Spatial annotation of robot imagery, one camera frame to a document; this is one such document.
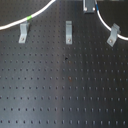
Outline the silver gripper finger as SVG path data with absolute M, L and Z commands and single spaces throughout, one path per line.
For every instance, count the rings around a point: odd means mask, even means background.
M 83 0 L 83 12 L 84 13 L 94 13 L 95 8 L 95 0 Z

